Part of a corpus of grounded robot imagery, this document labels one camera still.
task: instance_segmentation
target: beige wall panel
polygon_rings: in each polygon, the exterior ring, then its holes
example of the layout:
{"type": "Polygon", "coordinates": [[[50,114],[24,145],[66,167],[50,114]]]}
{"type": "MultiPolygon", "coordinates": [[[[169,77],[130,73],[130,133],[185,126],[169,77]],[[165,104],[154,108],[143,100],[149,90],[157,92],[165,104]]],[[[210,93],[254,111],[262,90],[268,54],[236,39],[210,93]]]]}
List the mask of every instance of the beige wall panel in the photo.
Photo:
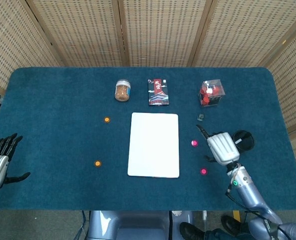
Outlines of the beige wall panel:
{"type": "Polygon", "coordinates": [[[131,66],[186,67],[205,0],[124,0],[131,66]]]}
{"type": "Polygon", "coordinates": [[[218,0],[195,65],[256,66],[295,21],[293,0],[218,0]]]}
{"type": "Polygon", "coordinates": [[[268,66],[278,91],[287,127],[296,124],[296,38],[268,66]]]}
{"type": "Polygon", "coordinates": [[[122,65],[112,0],[29,0],[29,3],[67,65],[122,65]]]}
{"type": "Polygon", "coordinates": [[[0,93],[17,68],[58,65],[20,1],[0,0],[0,93]]]}

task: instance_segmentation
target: small orange ball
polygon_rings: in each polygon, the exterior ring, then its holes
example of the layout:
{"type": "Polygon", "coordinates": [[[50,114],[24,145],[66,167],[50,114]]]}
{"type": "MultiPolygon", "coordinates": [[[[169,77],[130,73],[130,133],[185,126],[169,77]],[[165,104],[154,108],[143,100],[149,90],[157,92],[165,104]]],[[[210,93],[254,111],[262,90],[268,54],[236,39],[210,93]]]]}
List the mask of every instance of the small orange ball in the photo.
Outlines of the small orange ball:
{"type": "Polygon", "coordinates": [[[97,168],[101,167],[101,165],[102,165],[102,163],[99,160],[94,162],[94,166],[97,168]]]}
{"type": "Polygon", "coordinates": [[[110,122],[110,118],[108,116],[104,117],[104,122],[105,123],[109,123],[110,122]]]}

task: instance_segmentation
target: shoe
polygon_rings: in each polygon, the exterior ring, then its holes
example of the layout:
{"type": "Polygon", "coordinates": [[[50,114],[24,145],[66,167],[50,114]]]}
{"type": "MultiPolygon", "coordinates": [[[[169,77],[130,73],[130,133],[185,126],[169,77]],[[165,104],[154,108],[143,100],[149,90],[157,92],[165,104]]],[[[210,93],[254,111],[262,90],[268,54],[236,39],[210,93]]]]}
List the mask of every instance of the shoe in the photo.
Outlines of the shoe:
{"type": "Polygon", "coordinates": [[[204,232],[187,222],[180,223],[180,233],[185,240],[203,240],[204,232]]]}
{"type": "Polygon", "coordinates": [[[240,233],[241,223],[231,216],[224,215],[221,217],[223,228],[232,236],[237,236],[240,233]]]}

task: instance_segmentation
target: clear plastic box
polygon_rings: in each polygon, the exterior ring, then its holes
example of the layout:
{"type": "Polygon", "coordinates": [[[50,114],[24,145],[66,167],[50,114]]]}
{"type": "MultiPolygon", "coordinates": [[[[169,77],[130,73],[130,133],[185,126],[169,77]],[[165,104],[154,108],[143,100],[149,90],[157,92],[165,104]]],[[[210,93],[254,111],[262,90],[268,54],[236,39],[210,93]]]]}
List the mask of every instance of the clear plastic box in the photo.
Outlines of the clear plastic box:
{"type": "Polygon", "coordinates": [[[216,106],[225,95],[220,79],[202,82],[198,96],[202,107],[216,106]]]}

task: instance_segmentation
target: white robotic hand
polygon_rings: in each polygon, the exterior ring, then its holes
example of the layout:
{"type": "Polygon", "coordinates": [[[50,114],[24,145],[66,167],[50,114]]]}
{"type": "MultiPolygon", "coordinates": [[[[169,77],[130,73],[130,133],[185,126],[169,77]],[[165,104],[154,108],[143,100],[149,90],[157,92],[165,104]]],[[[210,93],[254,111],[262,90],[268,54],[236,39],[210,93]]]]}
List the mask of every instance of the white robotic hand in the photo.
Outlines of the white robotic hand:
{"type": "Polygon", "coordinates": [[[240,153],[238,152],[229,133],[224,132],[210,136],[202,126],[196,126],[206,138],[209,148],[217,163],[222,166],[226,166],[239,160],[240,153]]]}
{"type": "Polygon", "coordinates": [[[0,139],[0,188],[3,184],[11,184],[23,181],[30,172],[26,172],[19,177],[7,177],[7,170],[12,156],[15,152],[16,146],[22,140],[22,136],[17,137],[17,133],[12,136],[0,139]]]}

